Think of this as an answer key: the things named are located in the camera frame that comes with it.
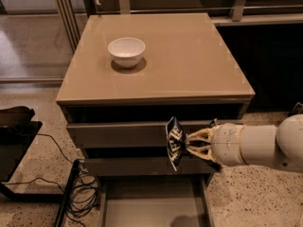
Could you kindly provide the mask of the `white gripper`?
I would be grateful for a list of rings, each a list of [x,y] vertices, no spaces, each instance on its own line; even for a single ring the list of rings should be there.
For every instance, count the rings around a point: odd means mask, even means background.
[[[205,128],[187,136],[188,141],[202,141],[210,143],[205,146],[187,145],[187,151],[203,160],[215,162],[225,166],[243,166],[241,156],[241,131],[243,125],[225,123],[219,128]]]

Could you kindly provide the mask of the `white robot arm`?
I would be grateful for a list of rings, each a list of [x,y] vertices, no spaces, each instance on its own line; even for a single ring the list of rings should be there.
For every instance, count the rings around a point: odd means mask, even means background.
[[[224,166],[267,166],[303,172],[303,115],[275,125],[214,125],[187,136],[187,150]]]

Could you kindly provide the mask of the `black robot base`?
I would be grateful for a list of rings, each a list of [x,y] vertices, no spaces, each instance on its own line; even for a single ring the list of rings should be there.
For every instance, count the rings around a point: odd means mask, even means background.
[[[61,194],[26,194],[10,190],[7,183],[22,162],[43,123],[32,121],[33,109],[17,106],[0,110],[0,194],[6,201],[58,203],[60,205],[53,227],[62,227],[73,183],[80,173],[80,161],[72,163],[67,185]]]

